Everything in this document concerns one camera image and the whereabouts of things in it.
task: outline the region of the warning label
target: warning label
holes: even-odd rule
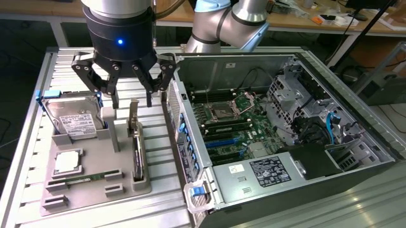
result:
[[[91,114],[67,115],[59,118],[62,120],[66,132],[70,136],[96,133],[96,127]]]
[[[291,181],[279,157],[253,161],[250,165],[263,188]]]

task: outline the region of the black pole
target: black pole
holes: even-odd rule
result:
[[[345,54],[342,55],[342,58],[338,60],[337,64],[334,66],[330,67],[331,71],[335,71],[335,69],[339,67],[339,65],[343,63],[345,59],[349,57],[351,51],[354,50],[355,46],[358,45],[362,37],[369,33],[370,29],[373,28],[373,26],[376,25],[377,21],[380,20],[381,16],[384,15],[384,13],[386,12],[386,10],[389,9],[389,7],[394,4],[397,0],[389,0],[388,3],[385,4],[385,6],[381,8],[380,12],[377,13],[376,17],[373,18],[373,20],[370,21],[370,23],[367,24],[366,28],[362,30],[359,36],[357,37],[354,43],[351,44],[351,46],[349,47],[347,51],[345,52]]]

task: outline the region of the motherboard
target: motherboard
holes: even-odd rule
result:
[[[193,109],[214,165],[271,155],[283,146],[254,92],[194,94]]]

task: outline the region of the wooden desk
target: wooden desk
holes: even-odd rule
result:
[[[163,11],[171,2],[175,0],[159,1],[158,11]],[[297,0],[298,5],[302,5],[303,0]],[[337,2],[331,0],[317,0],[321,5],[334,7]],[[305,9],[310,13],[310,16],[321,14],[315,9]],[[346,39],[341,49],[338,50],[329,65],[334,65],[343,53],[349,49],[354,40],[357,39],[361,31],[367,26],[373,14],[362,12],[367,17],[367,21],[361,21],[357,27],[350,27]],[[75,0],[72,3],[55,2],[52,0],[0,0],[0,19],[19,19],[19,20],[40,20],[50,22],[52,31],[56,37],[56,41],[60,47],[67,47],[67,41],[64,37],[64,31],[62,28],[62,22],[80,22],[84,23],[82,3],[80,0]],[[175,12],[166,18],[160,19],[156,24],[159,26],[181,26],[191,27],[194,19],[194,10],[190,3],[186,1],[183,5],[175,10]],[[309,32],[309,33],[331,33],[342,34],[346,30],[346,26],[339,27],[337,25],[321,26],[314,23],[309,18],[297,18],[294,15],[282,15],[271,13],[267,21],[270,23],[269,30],[271,31],[287,31],[287,32]],[[405,31],[393,31],[380,22],[371,28],[370,36],[385,37],[406,37]]]

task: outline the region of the hard drive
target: hard drive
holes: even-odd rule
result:
[[[104,128],[100,118],[100,94],[75,92],[62,94],[48,90],[40,105],[51,118],[58,134],[68,134],[75,139],[96,137],[96,130]]]

